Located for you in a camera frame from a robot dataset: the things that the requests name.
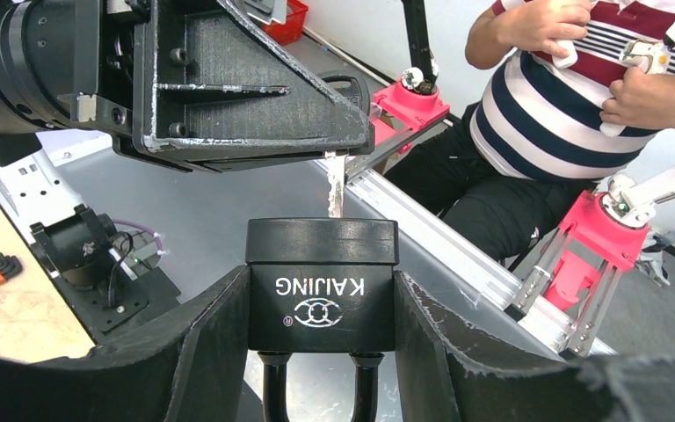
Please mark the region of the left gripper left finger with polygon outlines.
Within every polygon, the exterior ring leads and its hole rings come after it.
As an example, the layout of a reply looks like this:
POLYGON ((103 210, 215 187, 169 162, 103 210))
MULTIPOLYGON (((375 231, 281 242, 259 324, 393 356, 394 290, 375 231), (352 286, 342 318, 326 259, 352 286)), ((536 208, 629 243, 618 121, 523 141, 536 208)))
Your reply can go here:
POLYGON ((0 421, 233 421, 247 359, 250 272, 78 359, 0 358, 0 421))

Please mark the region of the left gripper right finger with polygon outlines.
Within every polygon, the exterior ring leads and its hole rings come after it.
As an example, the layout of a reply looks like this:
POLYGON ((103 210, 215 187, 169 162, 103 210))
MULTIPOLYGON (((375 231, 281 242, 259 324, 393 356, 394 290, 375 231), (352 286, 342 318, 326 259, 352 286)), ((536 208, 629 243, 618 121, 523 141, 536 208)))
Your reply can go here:
POLYGON ((407 421, 675 421, 675 355, 552 360, 504 342, 395 274, 407 421))

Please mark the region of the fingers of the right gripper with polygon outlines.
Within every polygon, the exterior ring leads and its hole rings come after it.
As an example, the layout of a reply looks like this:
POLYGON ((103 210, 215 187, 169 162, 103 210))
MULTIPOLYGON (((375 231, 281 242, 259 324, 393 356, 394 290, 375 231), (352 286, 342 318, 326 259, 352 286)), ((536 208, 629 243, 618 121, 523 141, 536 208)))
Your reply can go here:
POLYGON ((367 155, 367 113, 330 87, 240 1, 153 1, 134 29, 131 129, 116 154, 175 171, 242 171, 367 155))

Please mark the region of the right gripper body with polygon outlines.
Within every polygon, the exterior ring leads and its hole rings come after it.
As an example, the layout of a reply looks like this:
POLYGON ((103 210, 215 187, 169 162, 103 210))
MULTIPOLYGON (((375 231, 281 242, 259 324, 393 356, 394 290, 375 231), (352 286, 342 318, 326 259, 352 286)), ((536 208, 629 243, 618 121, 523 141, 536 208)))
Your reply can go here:
POLYGON ((0 136, 128 134, 134 30, 152 1, 0 1, 0 136))

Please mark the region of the black fob key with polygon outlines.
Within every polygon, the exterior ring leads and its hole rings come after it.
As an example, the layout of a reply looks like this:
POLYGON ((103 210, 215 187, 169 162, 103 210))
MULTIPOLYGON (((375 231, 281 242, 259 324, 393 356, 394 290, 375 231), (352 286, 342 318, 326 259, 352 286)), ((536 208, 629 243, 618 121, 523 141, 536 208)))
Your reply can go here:
MULTIPOLYGON (((320 73, 318 76, 362 112, 369 113, 371 108, 370 90, 362 75, 354 71, 331 70, 320 73)), ((339 219, 343 217, 345 159, 346 154, 338 154, 336 151, 327 151, 324 154, 327 180, 330 184, 328 193, 329 218, 339 219)))

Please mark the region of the black padlock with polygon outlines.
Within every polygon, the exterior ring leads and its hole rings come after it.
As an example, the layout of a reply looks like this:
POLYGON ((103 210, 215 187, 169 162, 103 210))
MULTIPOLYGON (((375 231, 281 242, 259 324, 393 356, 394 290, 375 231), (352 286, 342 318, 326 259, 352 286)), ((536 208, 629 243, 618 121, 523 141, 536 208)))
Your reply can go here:
POLYGON ((252 219, 248 347, 264 365, 263 414, 287 421, 295 353, 347 353, 355 366, 352 420, 377 416, 379 367, 395 349, 395 221, 252 219))

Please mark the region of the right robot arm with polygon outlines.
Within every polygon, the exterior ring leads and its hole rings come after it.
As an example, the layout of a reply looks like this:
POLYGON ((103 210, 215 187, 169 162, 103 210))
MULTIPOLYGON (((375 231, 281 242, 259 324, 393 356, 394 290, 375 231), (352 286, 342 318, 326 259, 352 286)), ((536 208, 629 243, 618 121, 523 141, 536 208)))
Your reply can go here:
POLYGON ((244 1, 0 1, 0 193, 94 340, 178 303, 132 236, 55 169, 39 133, 99 131, 120 156, 222 173, 374 149, 371 96, 315 74, 244 1))

